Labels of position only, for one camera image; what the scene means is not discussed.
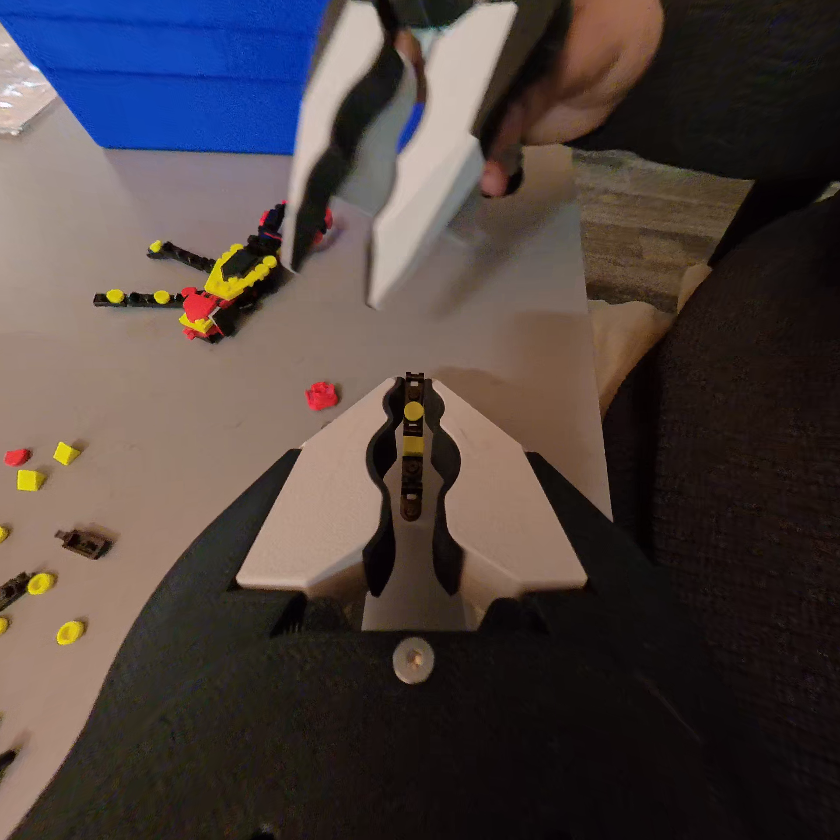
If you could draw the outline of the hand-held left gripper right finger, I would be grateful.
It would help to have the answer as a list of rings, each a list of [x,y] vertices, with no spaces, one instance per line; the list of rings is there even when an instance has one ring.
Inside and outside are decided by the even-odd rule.
[[[525,449],[441,381],[427,384],[430,464],[442,481],[438,582],[473,611],[498,599],[582,588],[587,574]]]

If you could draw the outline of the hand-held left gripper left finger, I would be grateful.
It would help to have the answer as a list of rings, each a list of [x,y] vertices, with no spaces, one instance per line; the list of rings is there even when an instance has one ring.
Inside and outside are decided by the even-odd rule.
[[[397,459],[404,379],[389,378],[299,449],[236,582],[245,589],[359,599],[383,593],[396,540],[384,478]]]

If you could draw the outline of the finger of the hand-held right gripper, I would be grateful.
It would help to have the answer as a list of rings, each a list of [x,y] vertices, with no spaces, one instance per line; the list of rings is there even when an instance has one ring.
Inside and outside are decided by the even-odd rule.
[[[377,2],[333,2],[301,101],[282,228],[283,264],[300,272],[331,201],[375,213],[391,187],[376,158],[395,159],[405,119],[405,60]]]
[[[517,13],[513,2],[478,3],[426,37],[423,116],[371,231],[373,309],[423,261],[478,183],[484,155],[474,123]]]

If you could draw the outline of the black yellow lego leg segment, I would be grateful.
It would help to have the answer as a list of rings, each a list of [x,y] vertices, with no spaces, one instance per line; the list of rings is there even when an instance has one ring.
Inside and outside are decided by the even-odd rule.
[[[415,522],[423,510],[424,492],[424,373],[405,374],[402,415],[401,516]]]

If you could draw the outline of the black yellow red lego model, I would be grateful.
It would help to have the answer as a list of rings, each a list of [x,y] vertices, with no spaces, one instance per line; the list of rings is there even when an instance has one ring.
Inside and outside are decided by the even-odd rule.
[[[215,259],[171,241],[156,240],[148,247],[151,260],[174,261],[201,272],[205,281],[200,287],[184,287],[179,292],[113,288],[95,294],[92,304],[108,309],[179,309],[178,322],[188,340],[216,344],[231,338],[242,317],[280,287],[281,226],[286,209],[287,203],[281,202],[266,210],[256,234],[248,236],[245,244],[231,245]]]

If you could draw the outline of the pile of loose lego pieces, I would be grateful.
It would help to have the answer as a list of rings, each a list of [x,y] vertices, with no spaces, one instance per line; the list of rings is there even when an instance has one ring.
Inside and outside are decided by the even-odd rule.
[[[57,574],[51,572],[28,573],[22,572],[2,584],[1,598],[1,634],[7,633],[11,627],[11,620],[7,616],[8,607],[14,605],[25,595],[43,595],[49,592],[57,583]],[[78,641],[87,631],[87,625],[81,619],[74,619],[62,624],[56,632],[58,645],[67,646]]]

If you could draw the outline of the person's right hand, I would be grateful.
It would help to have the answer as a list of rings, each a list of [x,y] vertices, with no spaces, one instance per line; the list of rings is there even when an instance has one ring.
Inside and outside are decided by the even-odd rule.
[[[664,31],[659,1],[575,1],[552,68],[507,109],[480,180],[490,197],[508,191],[515,147],[569,144],[607,120],[649,67]]]

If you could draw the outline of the blue plastic bin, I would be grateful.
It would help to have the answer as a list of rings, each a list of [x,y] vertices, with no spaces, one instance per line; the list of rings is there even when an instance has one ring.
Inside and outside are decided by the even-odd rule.
[[[323,1],[2,1],[2,25],[115,150],[290,155]]]

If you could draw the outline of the person's black knit clothing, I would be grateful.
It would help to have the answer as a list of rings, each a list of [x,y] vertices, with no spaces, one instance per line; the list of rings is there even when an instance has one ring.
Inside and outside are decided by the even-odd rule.
[[[805,838],[838,838],[838,195],[729,253],[606,411],[614,521],[663,565]]]

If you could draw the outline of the clear plastic bag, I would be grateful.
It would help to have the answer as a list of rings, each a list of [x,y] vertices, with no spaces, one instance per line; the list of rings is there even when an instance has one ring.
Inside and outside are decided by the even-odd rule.
[[[14,137],[58,100],[44,74],[1,27],[1,136]]]

